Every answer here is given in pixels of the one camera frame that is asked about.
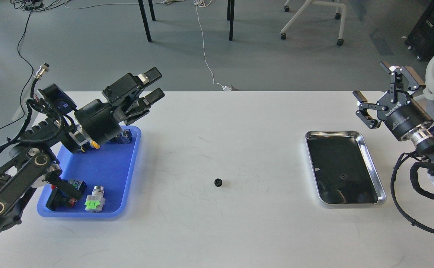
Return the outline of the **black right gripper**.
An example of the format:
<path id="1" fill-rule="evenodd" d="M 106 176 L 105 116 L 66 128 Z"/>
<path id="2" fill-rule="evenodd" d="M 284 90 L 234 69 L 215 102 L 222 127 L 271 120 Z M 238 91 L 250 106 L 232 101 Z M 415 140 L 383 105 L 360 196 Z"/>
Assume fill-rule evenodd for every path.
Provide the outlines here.
<path id="1" fill-rule="evenodd" d="M 391 66 L 385 61 L 379 65 L 386 73 L 390 74 L 388 93 L 382 95 L 378 104 L 367 102 L 367 99 L 359 90 L 354 90 L 353 95 L 358 100 L 358 110 L 355 112 L 358 118 L 369 128 L 379 128 L 381 121 L 398 141 L 408 139 L 406 134 L 418 127 L 430 127 L 434 120 L 422 107 L 414 101 L 407 92 L 426 88 L 425 82 L 416 73 L 414 68 L 405 66 Z M 378 121 L 370 116 L 367 110 L 376 110 Z"/>

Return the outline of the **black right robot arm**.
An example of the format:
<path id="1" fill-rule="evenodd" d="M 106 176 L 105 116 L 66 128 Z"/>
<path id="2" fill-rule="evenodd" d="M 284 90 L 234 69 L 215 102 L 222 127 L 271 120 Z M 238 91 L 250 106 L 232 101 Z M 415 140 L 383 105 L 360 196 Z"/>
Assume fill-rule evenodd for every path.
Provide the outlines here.
<path id="1" fill-rule="evenodd" d="M 434 121 L 411 95 L 426 85 L 411 67 L 379 64 L 390 76 L 389 89 L 375 103 L 368 102 L 360 91 L 355 90 L 353 95 L 358 100 L 355 113 L 368 128 L 378 128 L 384 123 L 398 141 L 410 140 L 414 144 L 415 151 L 399 156 L 391 175 L 390 192 L 397 210 L 406 220 L 434 234 L 434 229 L 421 224 L 401 208 L 395 194 L 397 171 L 411 157 L 416 160 L 409 171 L 413 189 L 434 200 Z"/>

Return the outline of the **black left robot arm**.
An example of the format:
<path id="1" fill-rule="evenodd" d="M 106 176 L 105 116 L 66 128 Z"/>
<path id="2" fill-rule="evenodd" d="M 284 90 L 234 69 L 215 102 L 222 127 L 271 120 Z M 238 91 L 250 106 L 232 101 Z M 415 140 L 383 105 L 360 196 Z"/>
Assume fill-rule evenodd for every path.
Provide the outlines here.
<path id="1" fill-rule="evenodd" d="M 138 75 L 125 74 L 103 90 L 105 102 L 94 99 L 78 109 L 56 84 L 38 89 L 40 97 L 35 96 L 36 83 L 47 70 L 48 65 L 42 65 L 32 81 L 28 113 L 19 133 L 0 146 L 0 233 L 21 224 L 23 210 L 37 187 L 50 184 L 72 199 L 82 197 L 61 180 L 60 162 L 52 146 L 61 143 L 75 154 L 91 142 L 120 142 L 124 139 L 120 123 L 131 125 L 165 96 L 160 88 L 140 96 L 162 78 L 154 67 Z"/>

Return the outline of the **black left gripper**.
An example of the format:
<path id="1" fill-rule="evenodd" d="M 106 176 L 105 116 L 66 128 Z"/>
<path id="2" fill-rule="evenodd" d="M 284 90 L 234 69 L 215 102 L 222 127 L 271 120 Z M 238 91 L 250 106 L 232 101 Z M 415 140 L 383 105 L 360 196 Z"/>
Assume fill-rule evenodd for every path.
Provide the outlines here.
<path id="1" fill-rule="evenodd" d="M 124 123 L 131 125 L 148 114 L 153 104 L 164 98 L 165 93 L 161 88 L 156 88 L 145 97 L 140 97 L 146 87 L 160 78 L 162 74 L 156 67 L 139 75 L 127 73 L 106 87 L 102 94 L 111 106 L 127 108 L 124 112 Z M 82 130 L 98 144 L 108 142 L 122 131 L 108 103 L 95 99 L 75 112 Z"/>

